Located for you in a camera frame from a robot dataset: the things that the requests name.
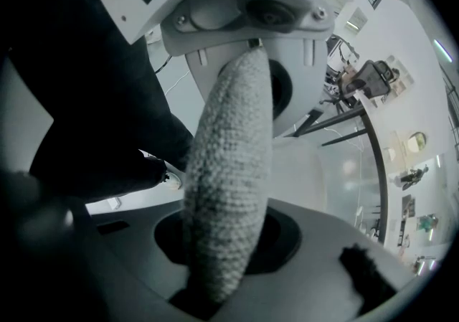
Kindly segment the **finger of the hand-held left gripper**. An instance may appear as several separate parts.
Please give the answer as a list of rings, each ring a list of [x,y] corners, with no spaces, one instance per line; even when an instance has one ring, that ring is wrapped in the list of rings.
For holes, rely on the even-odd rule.
[[[318,103],[327,67],[323,40],[268,39],[273,133],[282,134]]]

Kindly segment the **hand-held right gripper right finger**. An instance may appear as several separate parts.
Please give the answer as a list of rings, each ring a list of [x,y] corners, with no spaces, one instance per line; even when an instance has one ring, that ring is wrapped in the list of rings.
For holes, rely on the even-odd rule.
[[[223,321],[350,321],[363,303],[339,261],[345,247],[368,251],[378,271],[400,290],[413,274],[398,258],[342,219],[271,199],[302,233],[297,253],[279,270],[243,279],[222,306]]]

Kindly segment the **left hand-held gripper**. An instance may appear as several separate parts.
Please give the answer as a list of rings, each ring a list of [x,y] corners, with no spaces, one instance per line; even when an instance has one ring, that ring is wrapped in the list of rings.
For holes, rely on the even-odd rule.
[[[160,26],[166,50],[185,55],[204,100],[227,63],[245,48],[208,48],[249,39],[327,38],[324,0],[101,0],[129,43]]]

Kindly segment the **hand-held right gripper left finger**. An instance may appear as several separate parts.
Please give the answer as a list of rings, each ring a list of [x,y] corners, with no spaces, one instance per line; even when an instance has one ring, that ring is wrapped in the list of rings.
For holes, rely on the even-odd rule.
[[[172,262],[157,243],[177,251],[181,231],[175,224],[159,224],[169,217],[180,217],[182,201],[153,207],[105,214],[90,214],[87,222],[93,231],[95,254],[90,258],[91,270],[106,296],[168,301],[184,288],[185,265]]]

